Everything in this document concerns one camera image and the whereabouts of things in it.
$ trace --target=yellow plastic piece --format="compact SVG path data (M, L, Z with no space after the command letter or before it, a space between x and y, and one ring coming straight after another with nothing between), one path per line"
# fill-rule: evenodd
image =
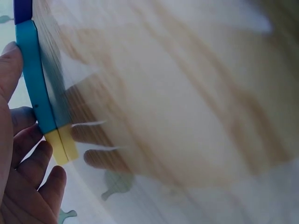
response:
M56 163L60 166L66 164L69 160L64 151L64 146L61 142L58 130L45 134L45 138L53 147L53 156Z
M69 161L73 161L79 157L76 143L71 136L71 125L67 124L58 128L60 139L64 146L65 154Z

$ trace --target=skin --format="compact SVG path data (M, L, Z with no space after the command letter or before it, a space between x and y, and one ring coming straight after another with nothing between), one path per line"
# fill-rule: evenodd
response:
M0 224L55 224L66 185L62 167L54 167L41 186L52 156L52 147L41 141L33 110L10 110L23 67L22 55L14 42L0 56ZM33 154L24 160L37 144Z

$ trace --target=plastic toy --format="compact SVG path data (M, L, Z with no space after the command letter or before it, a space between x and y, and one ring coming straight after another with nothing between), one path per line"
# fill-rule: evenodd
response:
M38 33L31 18L32 0L15 0L16 40L23 55L23 74L28 94L39 126L53 146L54 158L58 165L63 165L78 158L78 153L70 135L70 117L67 113L54 116L43 74Z

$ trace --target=dark blue plastic piece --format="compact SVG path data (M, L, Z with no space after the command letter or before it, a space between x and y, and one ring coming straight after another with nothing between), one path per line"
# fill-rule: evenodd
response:
M31 20L32 0L14 0L14 23L15 25Z

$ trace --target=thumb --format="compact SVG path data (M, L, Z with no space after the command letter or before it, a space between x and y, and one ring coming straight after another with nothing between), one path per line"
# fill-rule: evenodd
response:
M15 42L9 43L0 56L0 95L8 102L23 69L23 58Z

